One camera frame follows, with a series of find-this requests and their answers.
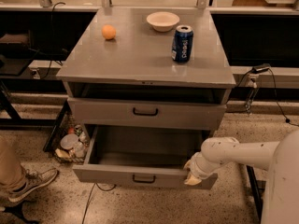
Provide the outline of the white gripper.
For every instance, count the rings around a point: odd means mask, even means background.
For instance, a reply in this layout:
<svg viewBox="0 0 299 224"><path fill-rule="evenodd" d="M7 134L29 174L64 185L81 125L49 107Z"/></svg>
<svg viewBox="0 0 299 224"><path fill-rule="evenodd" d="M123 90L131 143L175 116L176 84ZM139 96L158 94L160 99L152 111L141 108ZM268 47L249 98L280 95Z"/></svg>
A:
<svg viewBox="0 0 299 224"><path fill-rule="evenodd" d="M183 169L189 171L184 184L188 186L199 185L202 180L209 178L220 166L207 160L201 152L196 152L185 164Z"/></svg>

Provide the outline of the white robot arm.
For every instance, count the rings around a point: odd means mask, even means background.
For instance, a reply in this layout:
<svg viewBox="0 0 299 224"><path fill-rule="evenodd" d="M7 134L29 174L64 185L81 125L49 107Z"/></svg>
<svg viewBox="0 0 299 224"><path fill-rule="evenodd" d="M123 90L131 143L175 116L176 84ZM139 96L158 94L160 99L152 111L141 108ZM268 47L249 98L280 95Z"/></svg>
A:
<svg viewBox="0 0 299 224"><path fill-rule="evenodd" d="M229 162L268 172L261 224L299 224L299 131L274 142L208 138L186 162L188 174L184 183L198 185Z"/></svg>

